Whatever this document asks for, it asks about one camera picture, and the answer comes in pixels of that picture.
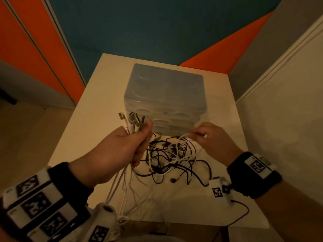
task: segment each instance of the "teal wall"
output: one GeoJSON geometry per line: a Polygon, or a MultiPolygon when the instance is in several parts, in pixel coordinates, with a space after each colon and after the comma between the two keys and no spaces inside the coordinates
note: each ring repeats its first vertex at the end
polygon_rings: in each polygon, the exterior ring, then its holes
{"type": "Polygon", "coordinates": [[[281,0],[50,0],[88,81],[102,54],[179,65],[281,0]]]}

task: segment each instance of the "orange wall panel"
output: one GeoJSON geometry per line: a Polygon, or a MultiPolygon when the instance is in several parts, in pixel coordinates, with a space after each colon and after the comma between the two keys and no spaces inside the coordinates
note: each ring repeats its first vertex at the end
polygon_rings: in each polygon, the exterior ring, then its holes
{"type": "Polygon", "coordinates": [[[3,0],[0,0],[0,59],[67,95],[3,0]]]}
{"type": "Polygon", "coordinates": [[[224,38],[180,66],[228,74],[272,13],[224,38]]]}
{"type": "Polygon", "coordinates": [[[84,85],[41,0],[9,0],[67,92],[79,101],[84,85]]]}

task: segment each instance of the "orange triangle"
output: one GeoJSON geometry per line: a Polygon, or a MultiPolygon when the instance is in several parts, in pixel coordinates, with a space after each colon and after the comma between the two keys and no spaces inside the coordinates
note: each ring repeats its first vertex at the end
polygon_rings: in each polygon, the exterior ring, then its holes
{"type": "Polygon", "coordinates": [[[228,74],[272,13],[224,38],[180,66],[228,74]]]}

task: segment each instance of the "person's left hand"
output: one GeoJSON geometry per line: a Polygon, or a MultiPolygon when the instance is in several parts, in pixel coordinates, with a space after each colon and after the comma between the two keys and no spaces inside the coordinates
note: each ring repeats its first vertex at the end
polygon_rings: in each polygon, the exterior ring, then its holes
{"type": "Polygon", "coordinates": [[[140,131],[128,135],[121,126],[106,136],[93,150],[69,163],[75,177],[87,187],[109,181],[129,163],[140,164],[152,136],[152,121],[146,120],[140,131]]]}

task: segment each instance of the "person's right hand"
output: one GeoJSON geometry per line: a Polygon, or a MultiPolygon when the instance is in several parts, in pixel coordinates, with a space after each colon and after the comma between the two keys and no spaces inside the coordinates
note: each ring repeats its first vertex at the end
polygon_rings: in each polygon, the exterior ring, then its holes
{"type": "Polygon", "coordinates": [[[208,155],[228,167],[244,151],[221,128],[210,122],[203,122],[191,130],[188,137],[205,149],[208,155]]]}

